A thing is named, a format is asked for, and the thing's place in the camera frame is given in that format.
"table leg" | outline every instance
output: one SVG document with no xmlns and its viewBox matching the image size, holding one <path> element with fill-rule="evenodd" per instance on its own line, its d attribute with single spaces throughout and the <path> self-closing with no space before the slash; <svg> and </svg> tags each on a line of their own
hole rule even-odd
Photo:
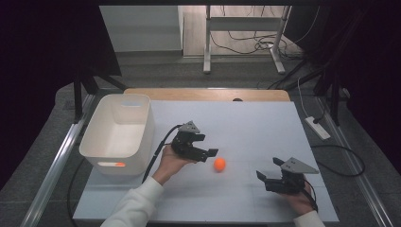
<svg viewBox="0 0 401 227">
<path fill-rule="evenodd" d="M 274 44 L 270 45 L 270 53 L 271 53 L 271 57 L 274 60 L 274 64 L 277 68 L 277 72 L 279 74 L 285 74 L 286 70 L 284 69 L 283 64 L 281 63 L 280 60 L 280 55 L 278 53 L 278 47 L 281 41 L 281 37 L 283 36 L 283 32 L 284 32 L 284 27 L 286 26 L 286 22 L 287 22 L 287 18 L 288 18 L 288 14 L 289 14 L 289 6 L 286 6 L 284 8 L 284 13 L 281 16 L 281 22 L 280 22 L 280 26 L 277 30 L 277 34 L 276 34 L 276 38 L 274 40 Z"/>
<path fill-rule="evenodd" d="M 206 44 L 203 53 L 203 73 L 210 74 L 210 61 L 211 61 L 211 47 L 210 47 L 210 6 L 206 6 Z"/>
</svg>

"metal frame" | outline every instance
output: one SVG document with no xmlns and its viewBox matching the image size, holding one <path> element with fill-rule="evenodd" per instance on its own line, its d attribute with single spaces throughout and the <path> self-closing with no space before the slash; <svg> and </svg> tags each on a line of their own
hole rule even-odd
<svg viewBox="0 0 401 227">
<path fill-rule="evenodd" d="M 290 7 L 285 7 L 281 18 L 277 17 L 211 17 L 210 6 L 206 6 L 206 42 L 203 53 L 203 73 L 211 72 L 211 31 L 277 31 L 274 44 L 269 45 L 270 53 L 279 74 L 285 74 L 278 53 L 278 46 L 286 26 Z"/>
<path fill-rule="evenodd" d="M 327 105 L 326 103 L 322 103 L 322 101 L 318 99 L 319 107 L 323 112 L 323 106 Z M 336 139 L 337 143 L 340 146 L 351 148 L 346 140 L 344 134 L 340 126 L 334 122 L 329 114 L 324 115 L 324 119 L 328 123 L 331 131 L 334 133 L 334 138 Z M 347 161 L 348 166 L 351 168 L 353 173 L 358 173 L 361 170 L 360 163 L 358 159 L 351 155 L 349 152 L 344 151 L 342 153 L 344 155 L 345 160 Z M 369 181 L 368 177 L 365 174 L 362 174 L 356 177 L 357 184 L 359 185 L 359 189 L 362 192 L 363 196 L 365 197 L 366 201 L 368 202 L 369 207 L 372 210 L 373 215 L 380 227 L 393 227 L 392 221 L 389 217 L 388 211 L 383 204 L 383 201 L 378 196 L 375 188 L 372 186 L 371 182 Z"/>
<path fill-rule="evenodd" d="M 42 182 L 41 187 L 39 188 L 36 196 L 31 203 L 28 211 L 26 212 L 26 216 L 21 223 L 21 226 L 36 226 L 44 212 L 44 208 L 49 201 L 51 194 L 56 186 L 57 181 L 64 169 L 65 163 L 68 160 L 68 157 L 71 153 L 71 150 L 79 136 L 79 133 L 88 117 L 88 112 L 95 100 L 94 95 L 88 95 L 85 97 L 83 102 L 83 113 L 78 123 L 75 123 L 71 126 L 67 135 L 65 136 L 64 141 L 61 144 L 61 147 L 53 161 L 53 164 L 49 168 L 46 176 L 44 177 L 44 181 Z"/>
</svg>

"white tabletop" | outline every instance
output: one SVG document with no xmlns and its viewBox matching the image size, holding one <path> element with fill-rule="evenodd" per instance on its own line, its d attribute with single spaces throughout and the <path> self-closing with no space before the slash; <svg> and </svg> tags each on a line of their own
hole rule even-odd
<svg viewBox="0 0 401 227">
<path fill-rule="evenodd" d="M 256 170 L 281 178 L 272 157 L 294 157 L 317 169 L 304 128 L 292 102 L 151 101 L 155 121 L 152 153 L 178 124 L 193 120 L 206 135 L 194 142 L 202 149 L 218 148 L 226 168 L 217 173 L 215 158 L 185 166 L 165 184 L 150 221 L 190 223 L 292 222 L 296 214 L 279 195 L 268 192 Z M 167 142 L 176 132 L 171 133 Z M 149 176 L 157 168 L 155 162 Z M 104 220 L 138 177 L 100 174 L 95 168 L 80 198 L 75 219 Z M 306 175 L 314 186 L 323 221 L 339 221 L 321 174 Z"/>
</svg>

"white plastic bin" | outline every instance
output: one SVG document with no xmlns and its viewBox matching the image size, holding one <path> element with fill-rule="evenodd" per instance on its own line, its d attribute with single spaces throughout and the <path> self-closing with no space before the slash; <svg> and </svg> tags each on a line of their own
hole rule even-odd
<svg viewBox="0 0 401 227">
<path fill-rule="evenodd" d="M 104 96 L 83 135 L 79 152 L 103 174 L 139 175 L 148 166 L 153 133 L 148 96 Z"/>
</svg>

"power strip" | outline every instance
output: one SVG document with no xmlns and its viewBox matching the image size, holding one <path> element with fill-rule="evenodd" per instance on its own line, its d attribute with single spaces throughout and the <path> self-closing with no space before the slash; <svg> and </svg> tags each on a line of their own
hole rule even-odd
<svg viewBox="0 0 401 227">
<path fill-rule="evenodd" d="M 310 116 L 308 118 L 305 118 L 305 121 L 309 125 L 309 127 L 312 128 L 312 130 L 316 132 L 319 135 L 319 137 L 321 137 L 322 140 L 330 138 L 330 134 L 327 133 L 327 131 L 321 126 L 321 124 L 313 123 L 314 119 L 315 118 L 313 116 Z"/>
</svg>

